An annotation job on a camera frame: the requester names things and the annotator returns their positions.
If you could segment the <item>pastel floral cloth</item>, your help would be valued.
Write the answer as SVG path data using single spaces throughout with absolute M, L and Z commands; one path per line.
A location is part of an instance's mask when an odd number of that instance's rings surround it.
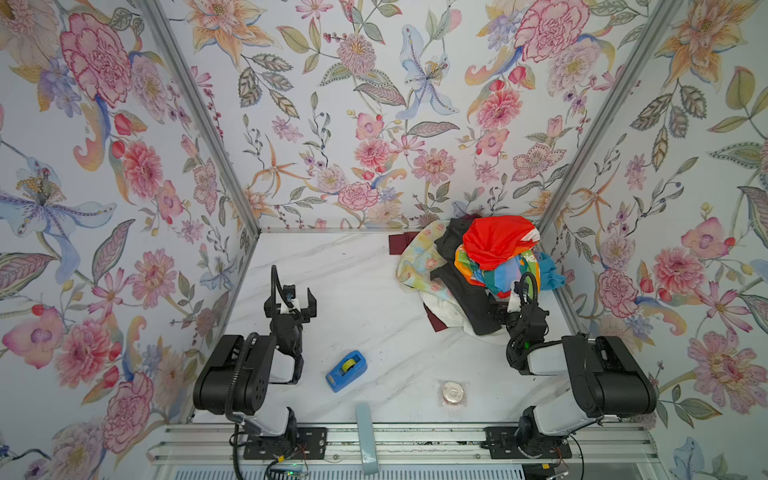
M 447 263 L 438 253 L 436 241 L 443 237 L 448 225 L 448 220 L 435 220 L 421 230 L 400 255 L 395 276 L 405 290 L 417 293 L 437 316 L 459 318 L 463 314 L 448 287 L 440 279 L 431 279 L 431 272 Z

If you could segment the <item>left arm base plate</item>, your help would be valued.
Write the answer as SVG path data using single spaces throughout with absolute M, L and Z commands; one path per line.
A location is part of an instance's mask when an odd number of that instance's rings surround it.
M 279 457 L 299 460 L 323 460 L 328 443 L 325 427 L 297 427 L 288 429 L 282 436 L 249 436 L 246 440 L 243 460 L 272 461 Z

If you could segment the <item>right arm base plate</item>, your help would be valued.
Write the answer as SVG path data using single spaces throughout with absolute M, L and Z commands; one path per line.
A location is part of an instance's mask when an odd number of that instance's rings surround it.
M 548 437 L 533 431 L 524 433 L 517 426 L 496 426 L 484 429 L 485 439 L 480 443 L 494 460 L 535 460 L 557 462 L 570 459 L 572 452 L 564 437 Z

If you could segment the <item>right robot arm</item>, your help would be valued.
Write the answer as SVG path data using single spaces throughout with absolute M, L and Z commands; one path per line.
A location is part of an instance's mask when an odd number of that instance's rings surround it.
M 547 340 L 548 312 L 527 296 L 511 307 L 496 306 L 493 313 L 509 334 L 506 357 L 514 370 L 568 381 L 563 393 L 527 407 L 515 425 L 485 429 L 483 447 L 493 459 L 567 458 L 575 432 L 607 416 L 655 411 L 657 389 L 619 337 L 577 334 Z

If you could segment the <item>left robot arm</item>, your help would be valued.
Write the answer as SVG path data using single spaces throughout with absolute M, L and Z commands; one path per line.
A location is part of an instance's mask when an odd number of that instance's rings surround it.
M 307 293 L 301 306 L 293 285 L 275 289 L 265 302 L 270 333 L 220 338 L 193 389 L 197 410 L 222 415 L 247 434 L 284 437 L 295 426 L 292 409 L 268 397 L 271 385 L 296 385 L 303 373 L 303 327 L 317 316 Z

